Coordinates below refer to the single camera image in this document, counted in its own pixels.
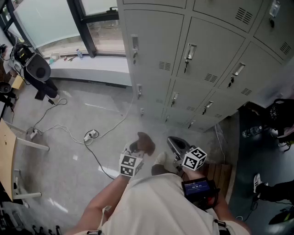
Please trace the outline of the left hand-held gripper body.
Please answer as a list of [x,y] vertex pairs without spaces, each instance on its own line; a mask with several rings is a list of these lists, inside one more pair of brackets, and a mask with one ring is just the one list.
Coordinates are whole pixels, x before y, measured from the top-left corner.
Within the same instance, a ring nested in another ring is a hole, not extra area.
[[125,148],[119,158],[119,173],[127,177],[134,177],[144,164],[144,151],[131,151]]

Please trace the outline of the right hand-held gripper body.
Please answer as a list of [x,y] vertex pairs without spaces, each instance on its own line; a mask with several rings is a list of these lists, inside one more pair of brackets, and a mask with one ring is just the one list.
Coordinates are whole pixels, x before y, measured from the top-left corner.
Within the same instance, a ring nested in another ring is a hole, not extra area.
[[200,147],[190,146],[176,152],[174,166],[176,169],[185,167],[192,171],[200,168],[207,157],[207,153]]

